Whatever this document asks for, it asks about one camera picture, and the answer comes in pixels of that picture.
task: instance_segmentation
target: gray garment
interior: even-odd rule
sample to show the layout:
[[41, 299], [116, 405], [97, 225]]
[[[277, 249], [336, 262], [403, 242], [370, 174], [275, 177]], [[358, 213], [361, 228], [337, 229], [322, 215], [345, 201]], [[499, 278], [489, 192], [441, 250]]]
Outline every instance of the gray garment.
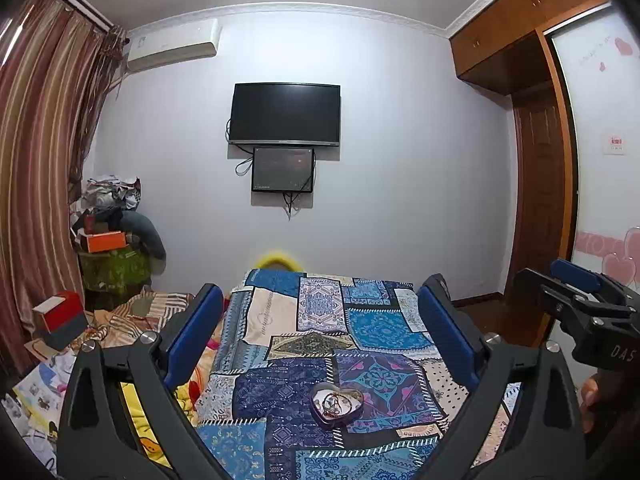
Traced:
[[156, 231], [152, 221], [143, 214], [123, 210], [122, 218], [120, 219], [120, 230], [132, 232], [139, 236], [142, 245], [154, 258], [158, 260], [166, 258], [166, 251], [158, 231]]

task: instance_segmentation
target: white label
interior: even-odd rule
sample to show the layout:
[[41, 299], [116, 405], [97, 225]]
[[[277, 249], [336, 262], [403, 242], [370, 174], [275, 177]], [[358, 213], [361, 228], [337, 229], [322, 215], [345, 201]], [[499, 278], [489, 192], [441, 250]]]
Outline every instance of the white label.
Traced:
[[622, 136], [604, 134], [602, 137], [602, 149], [605, 155], [624, 155], [625, 147]]

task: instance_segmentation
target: black television screen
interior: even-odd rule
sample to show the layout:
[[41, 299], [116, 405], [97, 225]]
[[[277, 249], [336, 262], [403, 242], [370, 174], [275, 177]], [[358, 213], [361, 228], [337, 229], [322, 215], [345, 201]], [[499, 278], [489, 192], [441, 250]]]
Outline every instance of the black television screen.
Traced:
[[314, 190], [314, 150], [255, 148], [252, 191], [311, 193]]
[[340, 86], [236, 84], [229, 143], [337, 146]]

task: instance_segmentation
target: curtain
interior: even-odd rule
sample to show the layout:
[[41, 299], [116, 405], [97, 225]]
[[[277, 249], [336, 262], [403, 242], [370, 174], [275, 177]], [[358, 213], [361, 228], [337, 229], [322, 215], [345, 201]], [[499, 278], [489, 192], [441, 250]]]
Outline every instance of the curtain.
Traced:
[[83, 294], [67, 183], [103, 39], [61, 0], [27, 0], [0, 38], [0, 352], [18, 372], [31, 362], [31, 309]]
[[92, 76], [84, 94], [81, 119], [78, 121], [78, 131], [71, 152], [69, 203], [80, 198], [82, 193], [82, 166], [94, 139], [102, 105], [107, 97], [107, 89], [122, 62], [122, 47], [125, 40], [126, 31], [122, 27], [119, 25], [111, 27], [95, 60]]

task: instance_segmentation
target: patchwork bedspread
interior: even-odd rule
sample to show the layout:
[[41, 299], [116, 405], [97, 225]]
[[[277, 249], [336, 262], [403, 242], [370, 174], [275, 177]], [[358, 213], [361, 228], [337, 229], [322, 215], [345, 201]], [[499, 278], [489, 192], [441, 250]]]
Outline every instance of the patchwork bedspread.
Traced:
[[[308, 400], [321, 381], [361, 391], [362, 416], [322, 430]], [[476, 465], [495, 455], [518, 392], [507, 388]], [[232, 292], [196, 430], [235, 480], [408, 480], [467, 396], [412, 284], [254, 269]]]

